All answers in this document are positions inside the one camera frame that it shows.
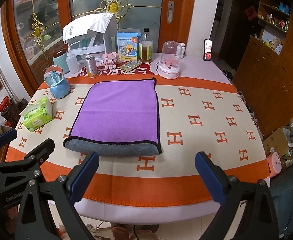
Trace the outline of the purple and grey towel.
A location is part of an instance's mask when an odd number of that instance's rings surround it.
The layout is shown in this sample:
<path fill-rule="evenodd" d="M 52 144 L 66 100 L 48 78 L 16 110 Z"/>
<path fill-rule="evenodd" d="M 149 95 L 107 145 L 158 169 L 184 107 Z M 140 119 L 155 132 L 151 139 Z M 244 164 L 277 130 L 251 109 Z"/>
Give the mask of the purple and grey towel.
<path fill-rule="evenodd" d="M 88 91 L 63 146 L 128 158 L 160 155 L 156 79 L 101 81 Z"/>

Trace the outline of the red bucket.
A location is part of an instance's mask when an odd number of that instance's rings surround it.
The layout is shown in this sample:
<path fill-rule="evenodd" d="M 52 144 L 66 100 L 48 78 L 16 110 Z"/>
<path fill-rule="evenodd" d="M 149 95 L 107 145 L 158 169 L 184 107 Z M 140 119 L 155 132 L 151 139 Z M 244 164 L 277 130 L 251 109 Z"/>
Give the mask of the red bucket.
<path fill-rule="evenodd" d="M 11 99 L 6 96 L 0 103 L 0 113 L 5 113 L 11 105 Z"/>

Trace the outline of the green tissue pack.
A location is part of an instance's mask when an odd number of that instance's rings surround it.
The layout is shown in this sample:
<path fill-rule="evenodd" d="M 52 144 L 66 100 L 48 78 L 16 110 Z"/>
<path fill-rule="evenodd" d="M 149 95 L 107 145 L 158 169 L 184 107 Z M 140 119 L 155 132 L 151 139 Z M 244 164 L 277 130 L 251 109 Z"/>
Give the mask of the green tissue pack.
<path fill-rule="evenodd" d="M 53 105 L 45 96 L 35 104 L 27 106 L 20 114 L 24 127 L 29 132 L 44 126 L 53 120 Z"/>

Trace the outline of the pink round gadget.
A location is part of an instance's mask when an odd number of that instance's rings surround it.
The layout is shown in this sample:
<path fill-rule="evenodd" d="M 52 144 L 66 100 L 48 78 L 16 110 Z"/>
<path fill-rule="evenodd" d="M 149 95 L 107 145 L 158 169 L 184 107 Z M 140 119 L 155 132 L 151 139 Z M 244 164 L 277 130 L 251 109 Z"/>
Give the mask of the pink round gadget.
<path fill-rule="evenodd" d="M 282 171 L 282 163 L 277 152 L 270 153 L 267 158 L 270 178 L 275 177 Z"/>

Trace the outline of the blue castle snow globe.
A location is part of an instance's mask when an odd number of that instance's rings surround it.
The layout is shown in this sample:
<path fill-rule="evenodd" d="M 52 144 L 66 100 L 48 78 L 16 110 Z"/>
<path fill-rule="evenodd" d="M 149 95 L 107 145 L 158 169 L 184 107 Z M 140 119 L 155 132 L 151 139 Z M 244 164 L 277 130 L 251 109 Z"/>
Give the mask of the blue castle snow globe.
<path fill-rule="evenodd" d="M 70 91 L 70 84 L 60 66 L 51 65 L 48 67 L 44 73 L 44 81 L 48 85 L 52 97 L 55 99 L 64 98 Z"/>

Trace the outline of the cardboard box with clutter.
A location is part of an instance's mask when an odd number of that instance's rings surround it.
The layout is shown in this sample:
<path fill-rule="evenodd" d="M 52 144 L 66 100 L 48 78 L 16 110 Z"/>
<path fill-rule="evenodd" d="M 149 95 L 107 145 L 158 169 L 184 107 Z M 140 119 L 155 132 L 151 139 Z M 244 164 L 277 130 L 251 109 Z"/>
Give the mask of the cardboard box with clutter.
<path fill-rule="evenodd" d="M 290 166 L 293 163 L 293 126 L 283 126 L 263 141 L 266 156 L 278 153 Z"/>

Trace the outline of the teal cylindrical humidifier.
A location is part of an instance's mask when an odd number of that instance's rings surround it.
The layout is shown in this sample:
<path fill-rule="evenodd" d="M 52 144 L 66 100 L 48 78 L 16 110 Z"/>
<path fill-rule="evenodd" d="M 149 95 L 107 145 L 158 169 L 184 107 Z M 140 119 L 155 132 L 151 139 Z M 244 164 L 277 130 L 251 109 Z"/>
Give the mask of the teal cylindrical humidifier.
<path fill-rule="evenodd" d="M 53 55 L 53 63 L 61 67 L 64 74 L 69 73 L 66 57 L 67 57 L 67 51 L 65 49 L 61 49 Z"/>

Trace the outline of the silver orange aluminium can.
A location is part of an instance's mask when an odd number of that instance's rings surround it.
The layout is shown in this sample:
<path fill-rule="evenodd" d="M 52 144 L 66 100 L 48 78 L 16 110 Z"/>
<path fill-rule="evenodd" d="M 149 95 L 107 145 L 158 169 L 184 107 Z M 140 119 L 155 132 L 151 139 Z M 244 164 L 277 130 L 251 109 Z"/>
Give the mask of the silver orange aluminium can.
<path fill-rule="evenodd" d="M 88 54 L 85 56 L 85 64 L 87 69 L 88 77 L 94 78 L 98 75 L 97 64 L 93 54 Z"/>

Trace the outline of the white squeeze bottle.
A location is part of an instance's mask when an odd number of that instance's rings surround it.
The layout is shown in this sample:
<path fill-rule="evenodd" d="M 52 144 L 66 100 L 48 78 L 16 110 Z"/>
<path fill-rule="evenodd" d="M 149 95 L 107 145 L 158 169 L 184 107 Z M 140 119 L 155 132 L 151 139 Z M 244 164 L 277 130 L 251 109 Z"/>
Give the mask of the white squeeze bottle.
<path fill-rule="evenodd" d="M 66 63 L 71 74 L 76 74 L 80 70 L 76 55 L 71 51 L 67 53 Z"/>

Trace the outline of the red white printed mat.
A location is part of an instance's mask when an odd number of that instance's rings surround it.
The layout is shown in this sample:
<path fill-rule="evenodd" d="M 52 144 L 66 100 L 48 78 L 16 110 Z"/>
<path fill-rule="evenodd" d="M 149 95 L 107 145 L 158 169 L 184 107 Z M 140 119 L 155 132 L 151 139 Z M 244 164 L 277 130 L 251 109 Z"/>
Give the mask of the red white printed mat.
<path fill-rule="evenodd" d="M 130 61 L 123 61 L 116 64 L 116 67 L 108 68 L 103 62 L 97 65 L 97 76 L 102 75 L 153 75 L 151 66 L 148 63 L 141 63 L 136 68 L 126 71 L 121 68 L 122 65 L 130 63 Z"/>

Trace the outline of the pink brick bear figure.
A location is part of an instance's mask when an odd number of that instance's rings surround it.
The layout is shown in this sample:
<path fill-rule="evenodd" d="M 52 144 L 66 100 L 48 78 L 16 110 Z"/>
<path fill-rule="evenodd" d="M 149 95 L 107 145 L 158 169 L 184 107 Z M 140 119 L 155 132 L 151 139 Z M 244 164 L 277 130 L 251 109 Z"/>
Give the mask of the pink brick bear figure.
<path fill-rule="evenodd" d="M 104 53 L 102 55 L 102 59 L 106 69 L 115 69 L 117 67 L 117 63 L 119 62 L 119 56 L 116 52 Z"/>

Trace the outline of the orange cream H-pattern blanket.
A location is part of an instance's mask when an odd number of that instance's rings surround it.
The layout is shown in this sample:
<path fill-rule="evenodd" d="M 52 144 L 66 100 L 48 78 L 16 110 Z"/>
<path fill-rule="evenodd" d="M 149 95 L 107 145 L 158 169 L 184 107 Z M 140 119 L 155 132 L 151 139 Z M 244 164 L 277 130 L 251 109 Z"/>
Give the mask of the orange cream H-pattern blanket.
<path fill-rule="evenodd" d="M 53 118 L 33 132 L 18 123 L 8 161 L 53 139 L 55 150 L 42 165 L 51 181 L 80 164 L 88 151 L 97 152 L 99 168 L 85 198 L 115 206 L 210 200 L 194 164 L 200 151 L 242 181 L 270 178 L 257 128 L 229 83 L 137 74 L 72 77 L 69 83 L 70 93 L 59 100 L 40 86 L 30 104 L 49 100 Z"/>

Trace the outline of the wooden glass sliding door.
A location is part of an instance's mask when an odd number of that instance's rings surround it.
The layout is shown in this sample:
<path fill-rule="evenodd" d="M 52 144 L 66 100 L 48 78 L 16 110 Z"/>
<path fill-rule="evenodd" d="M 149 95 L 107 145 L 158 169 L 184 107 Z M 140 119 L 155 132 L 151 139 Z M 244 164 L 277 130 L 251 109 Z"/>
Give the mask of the wooden glass sliding door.
<path fill-rule="evenodd" d="M 6 0 L 4 42 L 22 87 L 33 95 L 53 56 L 66 48 L 63 28 L 77 18 L 113 13 L 120 29 L 149 28 L 154 51 L 166 41 L 186 42 L 195 0 Z"/>

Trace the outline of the white countertop appliance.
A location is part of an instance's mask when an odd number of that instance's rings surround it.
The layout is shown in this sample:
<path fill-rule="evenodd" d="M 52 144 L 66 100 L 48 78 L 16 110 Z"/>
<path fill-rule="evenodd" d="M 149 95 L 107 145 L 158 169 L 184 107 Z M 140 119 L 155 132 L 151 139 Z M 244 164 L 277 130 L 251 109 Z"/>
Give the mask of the white countertop appliance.
<path fill-rule="evenodd" d="M 88 31 L 87 34 L 76 36 L 64 42 L 68 46 L 68 50 L 76 56 L 93 54 L 97 58 L 101 58 L 104 53 L 111 53 L 112 39 L 117 36 L 117 33 L 111 33 L 111 28 L 105 34 L 95 31 Z"/>

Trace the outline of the gold pill blister pack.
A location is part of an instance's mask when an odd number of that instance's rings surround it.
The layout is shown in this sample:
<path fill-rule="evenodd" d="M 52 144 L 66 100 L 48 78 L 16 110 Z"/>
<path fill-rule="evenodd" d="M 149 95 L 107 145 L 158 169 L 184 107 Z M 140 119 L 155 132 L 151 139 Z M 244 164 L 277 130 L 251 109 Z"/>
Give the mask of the gold pill blister pack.
<path fill-rule="evenodd" d="M 140 66 L 142 63 L 139 61 L 128 61 L 125 64 L 121 65 L 119 68 L 126 71 L 126 72 L 130 72 L 133 69 L 137 68 L 138 66 Z"/>

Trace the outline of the white paper bag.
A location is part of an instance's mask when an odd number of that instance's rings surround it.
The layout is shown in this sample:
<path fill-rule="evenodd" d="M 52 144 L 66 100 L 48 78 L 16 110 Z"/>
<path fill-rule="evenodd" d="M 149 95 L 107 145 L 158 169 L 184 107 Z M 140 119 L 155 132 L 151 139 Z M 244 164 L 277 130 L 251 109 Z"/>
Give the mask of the white paper bag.
<path fill-rule="evenodd" d="M 93 13 L 77 18 L 63 28 L 63 42 L 76 36 L 85 35 L 88 31 L 105 34 L 111 28 L 111 33 L 117 33 L 117 20 L 113 13 Z"/>

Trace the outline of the wooden cabinet with shelves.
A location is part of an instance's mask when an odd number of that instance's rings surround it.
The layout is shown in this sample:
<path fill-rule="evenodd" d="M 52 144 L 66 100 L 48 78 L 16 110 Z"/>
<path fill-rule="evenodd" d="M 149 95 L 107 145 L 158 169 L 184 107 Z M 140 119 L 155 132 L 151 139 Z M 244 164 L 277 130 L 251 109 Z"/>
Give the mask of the wooden cabinet with shelves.
<path fill-rule="evenodd" d="M 260 0 L 259 35 L 249 39 L 233 83 L 268 137 L 293 122 L 293 7 L 288 0 Z"/>

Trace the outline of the blue duck picture box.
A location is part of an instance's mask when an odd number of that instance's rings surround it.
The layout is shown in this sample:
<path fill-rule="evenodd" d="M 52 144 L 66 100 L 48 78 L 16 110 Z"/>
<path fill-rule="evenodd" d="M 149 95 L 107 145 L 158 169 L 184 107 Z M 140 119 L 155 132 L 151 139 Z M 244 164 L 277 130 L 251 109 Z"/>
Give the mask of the blue duck picture box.
<path fill-rule="evenodd" d="M 117 46 L 121 60 L 138 60 L 138 33 L 118 33 Z"/>

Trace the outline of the glass bottle amber liquid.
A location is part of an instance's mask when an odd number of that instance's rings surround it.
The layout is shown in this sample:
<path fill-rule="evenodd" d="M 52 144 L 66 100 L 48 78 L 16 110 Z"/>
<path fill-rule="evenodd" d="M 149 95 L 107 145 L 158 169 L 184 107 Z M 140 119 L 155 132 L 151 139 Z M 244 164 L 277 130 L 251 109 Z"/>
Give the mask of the glass bottle amber liquid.
<path fill-rule="evenodd" d="M 153 39 L 150 29 L 144 28 L 143 35 L 139 39 L 139 59 L 143 63 L 151 62 L 153 58 Z"/>

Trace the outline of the pink dome music box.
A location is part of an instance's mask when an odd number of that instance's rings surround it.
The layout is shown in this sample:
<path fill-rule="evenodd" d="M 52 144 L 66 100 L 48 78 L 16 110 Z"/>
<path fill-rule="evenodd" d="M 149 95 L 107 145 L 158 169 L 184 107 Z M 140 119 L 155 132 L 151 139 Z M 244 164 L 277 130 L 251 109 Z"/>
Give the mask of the pink dome music box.
<path fill-rule="evenodd" d="M 161 60 L 157 72 L 166 79 L 177 79 L 180 75 L 180 44 L 175 41 L 167 41 L 162 46 Z"/>

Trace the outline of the upright smartphone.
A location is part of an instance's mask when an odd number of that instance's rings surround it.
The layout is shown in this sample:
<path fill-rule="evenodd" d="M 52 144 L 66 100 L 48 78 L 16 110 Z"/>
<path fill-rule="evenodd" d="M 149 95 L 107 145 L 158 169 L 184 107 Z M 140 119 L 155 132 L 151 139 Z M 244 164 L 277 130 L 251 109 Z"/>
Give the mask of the upright smartphone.
<path fill-rule="evenodd" d="M 211 61 L 212 58 L 212 41 L 204 40 L 204 61 Z"/>

